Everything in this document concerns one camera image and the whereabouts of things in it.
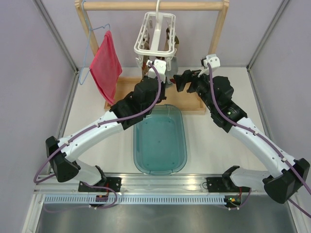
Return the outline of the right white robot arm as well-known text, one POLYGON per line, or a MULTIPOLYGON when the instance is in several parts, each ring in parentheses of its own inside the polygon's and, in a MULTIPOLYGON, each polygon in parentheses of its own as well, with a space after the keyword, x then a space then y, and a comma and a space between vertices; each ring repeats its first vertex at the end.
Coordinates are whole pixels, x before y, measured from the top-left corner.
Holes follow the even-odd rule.
POLYGON ((283 204, 306 183, 309 162, 287 154, 258 130, 247 113, 232 100, 234 88, 228 77, 210 78, 206 74, 199 75, 198 70, 186 70, 173 78, 178 92, 189 83, 186 91, 198 95, 209 109, 213 122, 240 140, 266 167, 265 171, 230 167, 222 174, 225 190, 251 188, 283 204))

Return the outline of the grey ankle sock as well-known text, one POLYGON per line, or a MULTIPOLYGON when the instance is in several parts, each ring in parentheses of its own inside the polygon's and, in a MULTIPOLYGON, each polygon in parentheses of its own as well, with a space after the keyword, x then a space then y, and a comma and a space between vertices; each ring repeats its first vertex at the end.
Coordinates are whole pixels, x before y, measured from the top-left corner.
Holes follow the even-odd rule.
POLYGON ((174 56, 171 60, 171 70, 169 71, 170 76, 174 76, 178 73, 178 62, 177 57, 174 56))

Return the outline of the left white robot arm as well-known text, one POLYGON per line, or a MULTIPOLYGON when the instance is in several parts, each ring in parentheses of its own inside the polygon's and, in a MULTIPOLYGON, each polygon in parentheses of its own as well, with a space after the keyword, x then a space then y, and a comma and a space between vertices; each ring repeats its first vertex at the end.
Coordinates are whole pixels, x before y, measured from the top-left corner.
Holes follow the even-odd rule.
POLYGON ((107 178, 99 166, 90 166, 79 157, 104 139, 141 122, 165 97, 165 72, 150 68, 134 90, 116 102, 98 120, 71 136, 46 140, 47 157, 56 179, 64 183, 73 179, 87 183, 94 191, 106 187, 107 178))

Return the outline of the white clip sock hanger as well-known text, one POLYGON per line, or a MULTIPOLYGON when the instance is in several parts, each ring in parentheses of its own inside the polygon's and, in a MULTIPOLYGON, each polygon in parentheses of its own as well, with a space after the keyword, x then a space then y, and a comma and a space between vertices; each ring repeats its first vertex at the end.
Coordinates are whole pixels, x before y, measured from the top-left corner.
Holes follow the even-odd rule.
POLYGON ((156 2, 154 12, 147 12, 144 16, 142 26, 138 33, 134 45, 134 52, 137 55, 136 63, 138 67, 143 66, 143 57, 163 57, 167 64, 167 70, 172 69, 172 60, 176 54, 175 47, 175 23, 176 16, 171 13, 159 11, 161 1, 156 2), (168 48, 161 50, 159 48, 162 36, 163 24, 167 23, 168 29, 168 48))

